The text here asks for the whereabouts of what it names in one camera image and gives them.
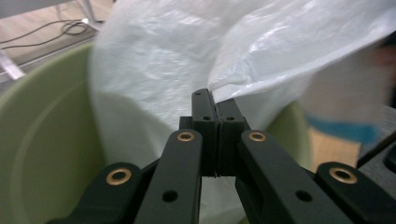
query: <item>white plastic bag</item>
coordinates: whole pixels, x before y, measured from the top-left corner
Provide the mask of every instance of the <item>white plastic bag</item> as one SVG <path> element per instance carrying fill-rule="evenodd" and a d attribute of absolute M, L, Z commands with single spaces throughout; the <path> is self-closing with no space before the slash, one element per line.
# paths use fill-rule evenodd
<path fill-rule="evenodd" d="M 393 0 L 119 0 L 90 75 L 107 162 L 158 159 L 205 87 L 263 129 L 318 70 L 395 30 L 395 15 Z M 232 178 L 203 180 L 202 223 L 243 216 Z"/>

